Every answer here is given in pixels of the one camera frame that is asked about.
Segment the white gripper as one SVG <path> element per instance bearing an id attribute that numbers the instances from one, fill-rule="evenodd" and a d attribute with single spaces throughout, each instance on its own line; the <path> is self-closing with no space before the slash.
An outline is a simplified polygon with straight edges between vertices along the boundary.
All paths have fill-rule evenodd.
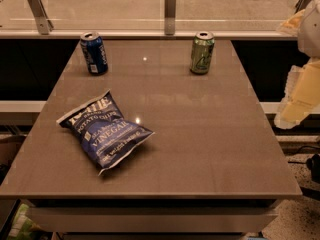
<path id="1" fill-rule="evenodd" d="M 298 34 L 299 51 L 309 57 L 320 57 L 320 0 L 312 0 L 305 10 L 283 21 L 276 31 L 291 36 Z M 292 129 L 319 105 L 320 60 L 309 60 L 303 67 L 293 65 L 274 124 L 280 129 Z"/>

